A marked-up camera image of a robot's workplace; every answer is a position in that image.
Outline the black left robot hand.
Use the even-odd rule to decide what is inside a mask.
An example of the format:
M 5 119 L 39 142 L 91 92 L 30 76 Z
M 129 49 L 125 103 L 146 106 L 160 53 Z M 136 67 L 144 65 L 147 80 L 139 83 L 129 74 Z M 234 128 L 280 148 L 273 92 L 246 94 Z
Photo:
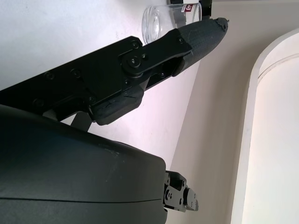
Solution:
M 189 4 L 199 2 L 202 6 L 202 16 L 210 18 L 212 15 L 212 0 L 168 0 L 167 4 Z

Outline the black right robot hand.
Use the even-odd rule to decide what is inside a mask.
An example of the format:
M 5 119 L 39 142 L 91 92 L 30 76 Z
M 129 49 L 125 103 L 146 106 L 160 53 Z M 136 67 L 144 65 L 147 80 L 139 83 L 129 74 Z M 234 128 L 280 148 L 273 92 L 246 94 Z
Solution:
M 143 45 L 130 36 L 0 92 L 3 224 L 164 224 L 199 209 L 162 158 L 88 132 L 204 58 L 228 30 L 205 19 Z

